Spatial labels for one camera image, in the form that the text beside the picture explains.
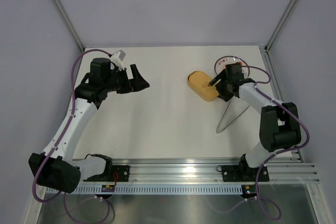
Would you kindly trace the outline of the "stainless steel food tongs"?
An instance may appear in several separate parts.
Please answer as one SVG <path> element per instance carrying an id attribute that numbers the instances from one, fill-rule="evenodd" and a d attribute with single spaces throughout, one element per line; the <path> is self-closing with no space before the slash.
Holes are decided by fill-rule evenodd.
<path id="1" fill-rule="evenodd" d="M 240 117 L 250 105 L 242 99 L 232 98 L 228 101 L 228 105 L 224 114 L 216 128 L 216 134 L 220 134 L 230 124 L 232 124 L 238 117 Z"/>

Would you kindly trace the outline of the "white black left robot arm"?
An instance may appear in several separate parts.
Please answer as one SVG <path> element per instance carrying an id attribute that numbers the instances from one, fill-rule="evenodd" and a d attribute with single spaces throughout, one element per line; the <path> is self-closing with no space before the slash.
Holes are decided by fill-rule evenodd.
<path id="1" fill-rule="evenodd" d="M 72 193 L 81 181 L 103 182 L 115 179 L 112 159 L 90 154 L 79 161 L 73 159 L 77 144 L 91 118 L 98 112 L 108 93 L 126 94 L 149 88 L 135 64 L 130 66 L 132 78 L 108 58 L 94 58 L 80 84 L 74 90 L 74 102 L 56 135 L 40 153 L 31 154 L 28 164 L 34 175 L 34 186 L 44 186 Z"/>

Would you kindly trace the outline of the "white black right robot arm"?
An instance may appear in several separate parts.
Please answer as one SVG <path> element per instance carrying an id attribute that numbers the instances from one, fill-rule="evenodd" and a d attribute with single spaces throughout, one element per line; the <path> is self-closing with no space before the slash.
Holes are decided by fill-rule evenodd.
<path id="1" fill-rule="evenodd" d="M 236 165 L 223 165 L 224 182 L 269 181 L 266 164 L 275 156 L 292 151 L 301 142 L 297 106 L 263 93 L 258 81 L 245 77 L 240 63 L 228 64 L 208 86 L 215 87 L 219 98 L 228 102 L 237 97 L 260 115 L 259 143 L 241 156 Z"/>

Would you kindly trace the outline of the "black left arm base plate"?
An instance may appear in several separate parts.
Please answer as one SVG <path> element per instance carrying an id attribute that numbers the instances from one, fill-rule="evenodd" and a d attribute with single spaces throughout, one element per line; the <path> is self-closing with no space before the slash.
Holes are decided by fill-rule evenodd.
<path id="1" fill-rule="evenodd" d="M 130 176 L 129 165 L 112 165 L 102 174 L 91 176 L 85 182 L 128 182 Z"/>

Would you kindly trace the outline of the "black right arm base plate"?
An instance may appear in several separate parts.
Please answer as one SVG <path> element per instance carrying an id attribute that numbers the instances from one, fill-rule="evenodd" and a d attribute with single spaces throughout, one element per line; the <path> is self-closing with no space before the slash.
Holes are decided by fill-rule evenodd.
<path id="1" fill-rule="evenodd" d="M 241 168 L 239 165 L 222 165 L 223 182 L 255 182 L 259 168 Z"/>

